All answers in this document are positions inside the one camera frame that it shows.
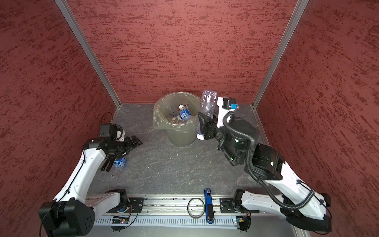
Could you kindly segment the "crushed blue label bottle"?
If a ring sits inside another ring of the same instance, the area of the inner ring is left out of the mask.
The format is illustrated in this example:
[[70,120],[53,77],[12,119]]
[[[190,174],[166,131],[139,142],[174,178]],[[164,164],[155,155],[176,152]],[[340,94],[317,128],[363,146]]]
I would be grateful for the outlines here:
[[188,121],[192,118],[190,111],[183,105],[179,105],[179,116],[182,121]]

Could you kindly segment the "clear crushed bottle white cap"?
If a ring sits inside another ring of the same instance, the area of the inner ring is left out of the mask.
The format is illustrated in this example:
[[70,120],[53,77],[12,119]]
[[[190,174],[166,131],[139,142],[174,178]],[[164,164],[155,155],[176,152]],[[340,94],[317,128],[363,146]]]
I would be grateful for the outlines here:
[[[215,106],[217,103],[218,93],[213,90],[204,90],[200,100],[199,112],[213,118]],[[196,128],[197,139],[204,140],[204,133],[200,129],[200,116],[198,116],[199,123]]]

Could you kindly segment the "blue label bottle white cap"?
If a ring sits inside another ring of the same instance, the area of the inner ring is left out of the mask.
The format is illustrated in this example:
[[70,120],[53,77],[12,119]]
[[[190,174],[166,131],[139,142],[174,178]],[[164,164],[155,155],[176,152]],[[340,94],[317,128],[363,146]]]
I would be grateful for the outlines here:
[[122,173],[126,165],[126,162],[127,162],[126,158],[120,158],[113,162],[113,165],[110,169],[110,177],[112,179],[118,179],[118,177],[120,176],[120,174]]

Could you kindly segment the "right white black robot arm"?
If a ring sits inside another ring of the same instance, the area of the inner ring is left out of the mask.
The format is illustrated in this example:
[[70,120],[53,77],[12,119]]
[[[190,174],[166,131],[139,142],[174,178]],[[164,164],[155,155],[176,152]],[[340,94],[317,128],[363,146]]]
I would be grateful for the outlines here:
[[265,190],[255,194],[235,191],[231,207],[239,213],[265,211],[284,217],[291,225],[320,235],[332,230],[331,198],[307,185],[272,147],[258,142],[259,130],[234,112],[223,118],[198,113],[200,131],[206,140],[216,139],[232,166],[245,172]]

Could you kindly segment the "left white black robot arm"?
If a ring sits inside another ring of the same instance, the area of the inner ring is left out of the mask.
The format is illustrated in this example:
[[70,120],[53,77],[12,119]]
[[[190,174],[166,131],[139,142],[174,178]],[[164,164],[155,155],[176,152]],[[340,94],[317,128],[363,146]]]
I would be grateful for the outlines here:
[[82,147],[81,158],[64,187],[52,202],[43,203],[39,209],[39,229],[45,230],[49,237],[86,236],[109,211],[115,211],[117,218],[126,215],[135,222],[132,214],[142,212],[143,198],[128,198],[125,189],[99,195],[89,195],[88,190],[97,170],[123,168],[126,155],[140,145],[137,136],[126,137],[120,125],[101,124],[98,137],[87,140]]

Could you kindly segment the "mesh bin with plastic liner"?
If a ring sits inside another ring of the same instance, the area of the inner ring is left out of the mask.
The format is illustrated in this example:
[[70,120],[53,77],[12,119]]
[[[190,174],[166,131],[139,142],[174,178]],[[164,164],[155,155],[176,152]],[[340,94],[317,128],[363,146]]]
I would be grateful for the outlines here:
[[[179,105],[183,104],[192,118],[182,121]],[[190,145],[196,139],[200,98],[187,92],[176,92],[160,98],[154,105],[153,128],[163,130],[169,141],[178,147]]]

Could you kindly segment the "black stapler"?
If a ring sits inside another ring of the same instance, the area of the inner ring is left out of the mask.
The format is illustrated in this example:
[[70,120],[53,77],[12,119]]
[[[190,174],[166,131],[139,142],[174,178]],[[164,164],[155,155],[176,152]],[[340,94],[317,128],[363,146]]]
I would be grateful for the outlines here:
[[109,172],[115,160],[116,158],[106,159],[100,170]]

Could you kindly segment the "left circuit board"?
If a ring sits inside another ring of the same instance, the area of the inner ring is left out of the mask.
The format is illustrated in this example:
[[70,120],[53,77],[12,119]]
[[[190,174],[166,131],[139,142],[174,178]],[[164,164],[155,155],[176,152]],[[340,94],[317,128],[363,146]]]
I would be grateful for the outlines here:
[[112,218],[112,224],[127,225],[130,221],[130,217],[114,216]]

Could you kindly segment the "circuit board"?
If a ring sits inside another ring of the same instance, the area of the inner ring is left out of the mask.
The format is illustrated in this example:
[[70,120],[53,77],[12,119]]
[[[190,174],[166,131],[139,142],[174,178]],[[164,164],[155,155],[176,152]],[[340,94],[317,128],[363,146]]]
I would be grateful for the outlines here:
[[246,216],[246,217],[237,216],[235,219],[235,224],[238,230],[247,232],[247,230],[251,226],[251,217],[250,216]]
[[112,224],[127,225],[130,221],[130,217],[114,216],[112,218]]

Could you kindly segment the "blue black handheld device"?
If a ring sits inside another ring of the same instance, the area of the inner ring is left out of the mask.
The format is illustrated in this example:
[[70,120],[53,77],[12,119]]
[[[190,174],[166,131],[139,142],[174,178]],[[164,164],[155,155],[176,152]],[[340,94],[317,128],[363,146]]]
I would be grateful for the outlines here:
[[208,224],[213,224],[215,221],[215,216],[214,216],[213,201],[212,201],[212,194],[211,194],[210,188],[204,189],[204,201],[205,201],[206,221]]

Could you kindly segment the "right circuit board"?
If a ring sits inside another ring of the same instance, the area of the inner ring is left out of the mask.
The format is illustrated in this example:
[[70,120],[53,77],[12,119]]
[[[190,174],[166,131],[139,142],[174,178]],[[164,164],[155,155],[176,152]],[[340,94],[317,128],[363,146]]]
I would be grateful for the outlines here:
[[246,216],[246,217],[237,216],[235,219],[235,224],[238,230],[247,232],[247,230],[251,226],[251,217],[250,216]]

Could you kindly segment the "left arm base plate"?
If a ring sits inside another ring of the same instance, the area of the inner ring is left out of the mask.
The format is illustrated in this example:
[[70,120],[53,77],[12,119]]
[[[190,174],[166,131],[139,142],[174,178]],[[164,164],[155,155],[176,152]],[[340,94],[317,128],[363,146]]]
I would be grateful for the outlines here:
[[127,214],[127,213],[141,213],[143,204],[144,204],[144,198],[140,197],[128,197],[127,204],[121,204],[121,206],[117,206],[111,210],[109,210],[107,213],[116,213],[116,214]]

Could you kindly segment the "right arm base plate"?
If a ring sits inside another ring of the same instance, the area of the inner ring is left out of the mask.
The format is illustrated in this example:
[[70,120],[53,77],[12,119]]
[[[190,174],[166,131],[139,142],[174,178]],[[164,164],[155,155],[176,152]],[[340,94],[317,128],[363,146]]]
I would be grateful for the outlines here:
[[244,207],[234,206],[233,198],[221,197],[219,199],[219,202],[220,202],[220,211],[223,214],[232,214],[232,213],[233,214],[248,214],[248,213],[259,214],[260,213],[259,210],[248,211]]

